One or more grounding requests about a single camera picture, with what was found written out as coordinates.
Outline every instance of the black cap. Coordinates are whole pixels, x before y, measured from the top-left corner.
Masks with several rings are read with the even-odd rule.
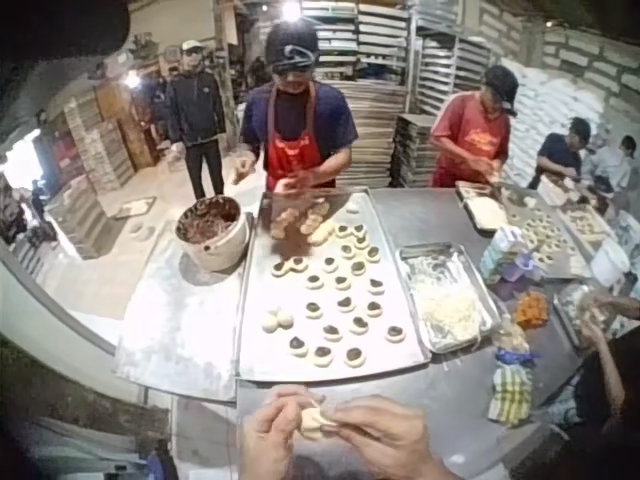
[[[484,72],[482,82],[496,92],[502,100],[502,108],[509,115],[518,115],[514,107],[518,93],[518,79],[511,70],[503,65],[494,65]]]
[[[576,135],[585,145],[591,140],[591,125],[584,118],[572,118],[569,132]]]
[[[309,70],[319,51],[315,27],[304,19],[280,22],[267,35],[265,59],[275,73]]]

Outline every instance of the white container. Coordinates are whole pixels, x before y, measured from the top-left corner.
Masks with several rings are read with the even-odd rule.
[[[613,285],[631,267],[626,252],[610,238],[602,242],[590,266],[593,276],[604,287]]]
[[[192,222],[221,217],[234,223],[222,234],[194,242],[188,237]],[[203,198],[189,207],[178,219],[176,237],[184,251],[200,267],[209,271],[224,270],[235,265],[244,254],[249,241],[247,217],[231,197]]]

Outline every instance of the black pants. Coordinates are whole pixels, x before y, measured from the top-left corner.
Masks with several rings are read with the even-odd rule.
[[[191,145],[187,147],[185,159],[187,161],[187,171],[189,180],[193,187],[196,200],[204,198],[204,187],[202,186],[202,157],[207,162],[211,184],[216,195],[224,195],[224,180],[222,179],[222,160],[220,159],[220,149],[218,141],[212,140],[207,143]]]

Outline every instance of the black jacket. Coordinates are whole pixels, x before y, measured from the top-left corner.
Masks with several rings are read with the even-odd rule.
[[[197,145],[226,132],[220,89],[210,70],[186,72],[171,80],[167,107],[172,143]]]

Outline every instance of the navy t-shirt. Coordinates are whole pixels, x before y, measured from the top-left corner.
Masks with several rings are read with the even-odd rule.
[[[316,106],[313,117],[313,135],[322,160],[338,150],[350,146],[357,138],[351,110],[340,90],[325,83],[315,82]],[[273,83],[256,88],[249,94],[242,119],[242,141],[254,148],[256,156],[268,141],[267,111]],[[306,105],[309,90],[293,95],[278,91],[275,103],[275,130],[283,140],[300,137],[306,128]],[[264,168],[267,169],[265,149]]]
[[[544,143],[538,151],[538,157],[545,157],[556,165],[574,168],[578,176],[580,176],[580,169],[582,168],[580,154],[569,149],[565,136],[560,133],[550,133],[547,135],[547,138],[544,139]],[[536,167],[536,173],[533,179],[531,179],[528,188],[537,189],[543,173],[543,169]]]

